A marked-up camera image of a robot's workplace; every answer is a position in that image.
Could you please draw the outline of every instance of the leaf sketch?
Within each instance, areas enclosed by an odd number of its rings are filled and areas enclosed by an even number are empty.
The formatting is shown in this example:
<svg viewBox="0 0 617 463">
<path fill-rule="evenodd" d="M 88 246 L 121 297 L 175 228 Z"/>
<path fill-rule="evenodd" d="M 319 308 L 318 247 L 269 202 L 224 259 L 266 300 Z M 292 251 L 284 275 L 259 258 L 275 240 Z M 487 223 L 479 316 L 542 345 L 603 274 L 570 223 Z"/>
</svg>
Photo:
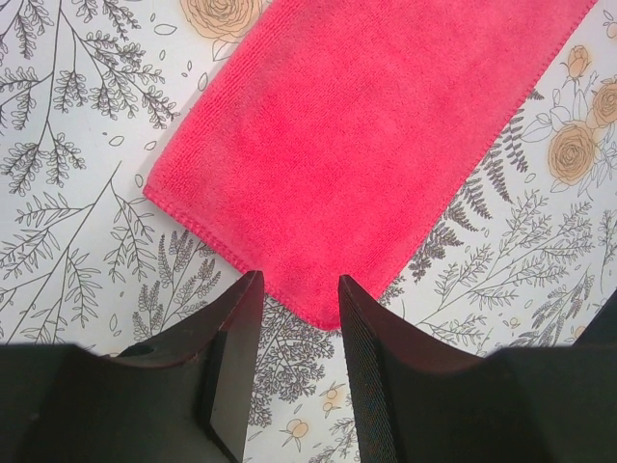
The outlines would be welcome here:
<svg viewBox="0 0 617 463">
<path fill-rule="evenodd" d="M 335 336 L 336 332 L 320 331 L 266 297 L 249 425 L 272 423 L 274 395 L 293 403 L 303 395 L 315 394 L 315 383 L 325 375 L 317 361 L 333 357 Z"/>
<path fill-rule="evenodd" d="M 426 275 L 428 269 L 432 267 L 433 260 L 445 258 L 448 247 L 457 247 L 464 244 L 458 238 L 456 231 L 449 227 L 450 222 L 467 231 L 478 232 L 478 227 L 468 217 L 468 210 L 481 219 L 493 219 L 493 215 L 486 205 L 485 188 L 487 183 L 493 187 L 502 200 L 509 204 L 512 203 L 506 186 L 503 164 L 504 160 L 509 161 L 512 166 L 516 167 L 518 173 L 524 173 L 528 169 L 521 141 L 523 111 L 524 109 L 520 108 L 503 128 L 478 167 L 473 170 L 461 186 L 435 228 L 431 230 L 412 257 L 408 268 L 412 270 L 415 283 L 418 283 Z"/>
<path fill-rule="evenodd" d="M 405 293 L 405 289 L 401 285 L 406 281 L 407 279 L 403 275 L 396 277 L 384 294 L 381 295 L 378 302 L 384 307 L 389 306 L 392 299 L 396 299 Z"/>
<path fill-rule="evenodd" d="M 534 99 L 536 101 L 542 101 L 544 96 L 540 94 L 536 89 L 533 89 L 527 99 Z"/>
<path fill-rule="evenodd" d="M 27 228 L 15 234 L 12 241 L 3 241 L 4 248 L 0 251 L 0 270 L 4 273 L 2 280 L 6 282 L 13 277 L 16 283 L 0 288 L 0 304 L 6 300 L 12 302 L 18 291 L 25 294 L 34 292 L 34 296 L 27 296 L 30 302 L 25 308 L 20 309 L 21 318 L 9 335 L 8 341 L 16 335 L 21 335 L 34 342 L 62 342 L 60 334 L 69 324 L 78 323 L 84 329 L 91 318 L 98 317 L 95 297 L 96 291 L 103 288 L 101 285 L 103 282 L 96 277 L 100 274 L 100 270 L 85 266 L 85 261 L 91 260 L 90 253 L 82 253 L 75 247 L 74 242 L 84 226 L 89 223 L 105 193 L 111 193 L 116 198 L 121 212 L 124 212 L 121 216 L 124 218 L 122 223 L 125 228 L 130 228 L 135 235 L 140 236 L 142 233 L 147 235 L 152 232 L 152 228 L 143 222 L 148 215 L 139 214 L 134 208 L 141 199 L 127 201 L 116 192 L 114 177 L 119 166 L 120 164 L 108 177 L 95 200 L 89 204 L 72 206 L 61 194 L 53 197 L 44 193 L 42 197 L 33 196 L 32 201 L 26 203 L 25 210 L 17 211 L 15 221 Z M 66 226 L 68 219 L 72 219 L 73 229 L 68 242 L 61 244 L 56 233 Z M 127 269 L 132 265 L 138 268 L 138 264 L 134 263 L 137 257 L 132 257 L 132 253 L 137 254 L 139 259 L 147 258 L 149 251 L 144 247 L 147 244 L 145 241 L 137 241 L 136 246 L 141 247 L 125 244 L 128 257 L 122 264 L 125 264 Z M 46 265 L 45 270 L 42 270 L 40 264 L 44 260 L 50 262 L 50 265 Z M 133 275 L 135 274 L 138 280 L 145 276 L 134 270 Z M 57 279 L 56 275 L 62 275 L 61 285 L 50 283 L 52 278 Z M 49 303 L 42 303 L 40 296 L 48 286 L 58 291 L 57 299 L 49 301 L 49 296 L 46 294 L 45 298 Z M 33 320 L 40 321 L 41 325 L 22 329 L 24 322 L 32 324 Z"/>
<path fill-rule="evenodd" d="M 465 298 L 480 310 L 511 305 L 521 286 L 556 284 L 568 274 L 566 265 L 593 249 L 591 204 L 572 204 L 561 224 L 543 213 L 548 200 L 537 190 L 524 193 L 511 208 L 509 231 L 493 250 L 483 244 L 462 263 L 451 263 L 438 276 L 435 292 L 442 301 L 420 323 Z"/>
<path fill-rule="evenodd" d="M 486 326 L 486 316 L 470 313 L 462 323 L 459 320 L 446 321 L 441 325 L 434 325 L 429 322 L 422 322 L 431 330 L 431 335 L 446 344 L 456 345 L 462 342 L 465 347 L 477 345 L 481 342 L 485 333 L 480 326 Z"/>
<path fill-rule="evenodd" d="M 45 42 L 53 43 L 53 51 L 51 69 L 44 77 L 37 77 L 32 67 L 5 68 L 4 76 L 0 76 L 0 94 L 10 94 L 0 102 L 0 132 L 9 128 L 6 124 L 8 113 L 13 118 L 13 129 L 23 130 L 40 108 L 37 114 L 42 120 L 39 135 L 34 140 L 15 143 L 0 164 L 0 174 L 12 178 L 9 191 L 20 196 L 31 189 L 43 164 L 48 168 L 47 183 L 59 187 L 64 186 L 71 169 L 86 168 L 85 159 L 78 156 L 81 150 L 65 133 L 55 129 L 54 110 L 67 113 L 73 107 L 90 102 L 102 116 L 115 121 L 119 114 L 135 118 L 140 111 L 137 103 L 141 100 L 154 128 L 167 128 L 168 121 L 179 116 L 174 110 L 175 103 L 154 85 L 165 83 L 161 70 L 144 64 L 146 51 L 139 43 L 128 42 L 128 30 L 141 28 L 128 7 L 120 6 L 119 0 L 72 0 L 77 6 L 76 17 L 89 23 L 102 13 L 109 19 L 115 34 L 96 30 L 82 35 L 71 22 L 74 18 L 69 19 L 72 11 L 67 7 L 68 1 L 59 0 L 57 7 L 55 2 L 50 3 L 53 4 L 53 18 L 43 6 L 43 0 L 21 0 L 9 29 L 0 35 L 0 57 L 9 53 L 4 38 L 13 27 L 21 54 L 30 60 L 37 49 L 37 37 L 53 31 L 53 40 L 49 34 Z M 72 49 L 60 50 L 63 46 L 59 41 L 61 30 L 71 34 Z M 58 56 L 66 52 L 71 53 L 72 64 L 62 69 Z M 89 89 L 89 77 L 77 69 L 78 57 L 88 59 L 100 79 Z M 48 85 L 49 90 L 45 101 L 36 101 L 32 91 L 41 84 Z"/>
<path fill-rule="evenodd" d="M 313 456 L 308 463 L 334 463 L 340 461 L 340 459 L 347 459 L 348 456 L 355 456 L 356 453 L 353 450 L 357 446 L 358 435 L 354 419 L 337 420 L 330 431 L 333 436 L 337 436 L 335 438 L 336 445 L 325 447 L 319 454 Z"/>
<path fill-rule="evenodd" d="M 604 258 L 602 261 L 602 271 L 600 273 L 600 288 L 604 283 L 604 269 L 613 262 L 617 253 L 617 210 L 605 210 L 600 226 L 598 227 L 598 240 L 604 247 Z"/>
<path fill-rule="evenodd" d="M 520 334 L 511 346 L 553 346 L 559 342 L 563 326 L 567 320 L 575 318 L 583 304 L 589 299 L 594 276 L 589 271 L 580 277 L 571 288 L 559 286 L 549 293 L 548 301 L 533 314 L 533 331 Z"/>
<path fill-rule="evenodd" d="M 167 236 L 161 234 L 158 257 L 153 257 L 157 259 L 159 278 L 152 286 L 142 285 L 139 310 L 133 313 L 137 341 L 161 333 L 173 320 L 179 321 L 206 306 L 205 297 L 221 280 L 221 271 L 215 272 L 214 252 L 186 230 L 180 235 L 173 231 L 169 243 Z M 192 265 L 198 259 L 199 267 Z M 137 269 L 136 264 L 133 273 L 139 272 Z"/>
<path fill-rule="evenodd" d="M 110 185 L 119 210 L 114 217 L 114 227 L 110 234 L 118 241 L 118 247 L 112 249 L 104 260 L 111 265 L 109 275 L 112 282 L 116 279 L 126 283 L 120 269 L 125 267 L 131 270 L 132 275 L 137 275 L 137 280 L 148 276 L 147 270 L 155 271 L 154 266 L 148 261 L 156 259 L 156 256 L 147 249 L 152 243 L 151 234 L 154 229 L 146 225 L 144 221 L 154 214 L 150 212 L 139 213 L 135 205 L 142 203 L 146 198 L 136 198 L 132 201 L 123 199 L 116 193 L 114 185 Z"/>
</svg>

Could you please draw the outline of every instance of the red microfiber cloth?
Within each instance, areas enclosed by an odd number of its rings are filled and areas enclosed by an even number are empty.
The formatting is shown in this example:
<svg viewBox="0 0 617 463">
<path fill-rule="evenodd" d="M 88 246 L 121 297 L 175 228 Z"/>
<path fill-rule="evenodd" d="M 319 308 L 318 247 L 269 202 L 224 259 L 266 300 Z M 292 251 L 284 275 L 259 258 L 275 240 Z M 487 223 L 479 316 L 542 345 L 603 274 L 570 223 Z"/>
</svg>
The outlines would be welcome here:
<svg viewBox="0 0 617 463">
<path fill-rule="evenodd" d="M 590 0 L 275 0 L 148 198 L 305 321 L 396 277 Z"/>
</svg>

